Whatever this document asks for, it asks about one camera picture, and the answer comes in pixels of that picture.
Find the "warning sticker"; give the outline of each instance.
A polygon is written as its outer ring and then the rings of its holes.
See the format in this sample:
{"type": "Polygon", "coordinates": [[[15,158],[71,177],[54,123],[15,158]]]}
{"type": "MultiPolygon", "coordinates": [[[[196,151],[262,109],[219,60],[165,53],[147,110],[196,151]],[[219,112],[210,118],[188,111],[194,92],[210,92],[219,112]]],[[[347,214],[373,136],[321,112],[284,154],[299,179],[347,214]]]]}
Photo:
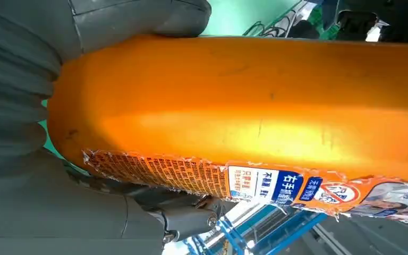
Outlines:
{"type": "Polygon", "coordinates": [[[315,199],[325,203],[347,203],[359,198],[359,191],[345,183],[324,183],[320,186],[315,199]]]}
{"type": "Polygon", "coordinates": [[[232,198],[290,205],[303,183],[302,175],[273,169],[229,166],[232,198]]]}
{"type": "Polygon", "coordinates": [[[120,182],[292,205],[330,215],[349,212],[408,220],[408,183],[397,178],[347,180],[336,171],[135,152],[87,150],[83,159],[91,173],[120,182]]]}
{"type": "Polygon", "coordinates": [[[84,161],[104,177],[229,197],[227,171],[194,158],[141,157],[122,152],[84,152],[84,161]]]}
{"type": "Polygon", "coordinates": [[[313,199],[318,189],[320,188],[323,178],[321,177],[310,177],[307,184],[304,187],[304,191],[301,194],[301,201],[310,201],[313,199]]]}
{"type": "Polygon", "coordinates": [[[394,215],[408,218],[408,183],[380,183],[350,212],[377,217],[394,215]]]}

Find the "black plastic part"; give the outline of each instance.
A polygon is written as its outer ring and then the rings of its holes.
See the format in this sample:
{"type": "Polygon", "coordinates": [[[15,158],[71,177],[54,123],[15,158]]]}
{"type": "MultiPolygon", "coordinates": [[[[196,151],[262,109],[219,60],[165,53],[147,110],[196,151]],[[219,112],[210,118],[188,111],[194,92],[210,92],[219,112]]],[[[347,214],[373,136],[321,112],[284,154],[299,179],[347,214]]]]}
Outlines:
{"type": "Polygon", "coordinates": [[[320,37],[320,33],[312,25],[312,23],[310,23],[307,20],[301,20],[292,28],[290,28],[288,37],[303,39],[318,39],[320,37]]]}
{"type": "Polygon", "coordinates": [[[340,29],[337,40],[365,41],[368,31],[376,24],[378,17],[369,12],[343,11],[338,15],[340,29]]]}

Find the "blue metal frame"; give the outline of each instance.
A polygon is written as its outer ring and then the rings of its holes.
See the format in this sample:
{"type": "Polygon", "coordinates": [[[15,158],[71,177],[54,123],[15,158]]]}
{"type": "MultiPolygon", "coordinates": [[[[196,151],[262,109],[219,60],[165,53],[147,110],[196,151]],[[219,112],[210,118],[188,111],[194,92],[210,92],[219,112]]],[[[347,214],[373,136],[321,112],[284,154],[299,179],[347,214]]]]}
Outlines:
{"type": "Polygon", "coordinates": [[[226,229],[225,225],[223,224],[221,220],[218,221],[218,226],[221,228],[221,231],[224,233],[229,243],[231,243],[232,247],[237,251],[237,254],[244,254],[243,249],[240,248],[240,246],[237,244],[237,241],[235,240],[235,238],[231,236],[230,234],[231,230],[226,229]]]}
{"type": "Polygon", "coordinates": [[[187,239],[185,239],[183,242],[184,242],[185,245],[187,245],[187,248],[189,248],[189,252],[190,252],[191,255],[198,255],[196,253],[196,250],[194,249],[194,247],[188,242],[187,239]]]}
{"type": "MultiPolygon", "coordinates": [[[[288,247],[301,235],[313,228],[317,223],[327,218],[325,214],[318,214],[310,211],[299,211],[295,214],[289,215],[289,218],[278,226],[275,230],[271,231],[267,236],[262,238],[256,245],[250,249],[253,254],[265,254],[274,255],[280,252],[280,250],[288,247]],[[278,242],[276,246],[268,251],[265,251],[267,247],[270,247],[272,243],[278,242]]],[[[218,221],[221,231],[225,234],[229,243],[238,254],[244,254],[244,249],[247,249],[246,240],[242,235],[234,228],[227,220],[223,218],[218,221]]]]}
{"type": "Polygon", "coordinates": [[[296,239],[301,237],[304,233],[309,231],[311,228],[313,228],[315,225],[317,225],[320,221],[326,219],[328,216],[326,214],[319,214],[315,216],[313,219],[311,219],[309,222],[307,222],[305,225],[303,225],[301,228],[299,228],[297,231],[289,235],[285,240],[280,242],[276,247],[271,249],[266,255],[275,255],[278,254],[282,249],[288,247],[290,244],[292,244],[296,239]]]}

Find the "scratch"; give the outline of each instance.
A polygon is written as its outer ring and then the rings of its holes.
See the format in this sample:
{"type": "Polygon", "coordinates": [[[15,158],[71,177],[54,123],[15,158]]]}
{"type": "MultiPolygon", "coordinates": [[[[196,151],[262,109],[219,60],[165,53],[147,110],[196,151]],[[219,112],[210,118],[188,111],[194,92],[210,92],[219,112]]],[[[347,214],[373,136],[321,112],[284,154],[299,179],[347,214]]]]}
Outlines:
{"type": "Polygon", "coordinates": [[[264,121],[264,119],[262,118],[260,120],[260,123],[259,123],[259,132],[257,133],[257,139],[260,137],[260,133],[262,132],[262,122],[263,121],[264,121]]]}

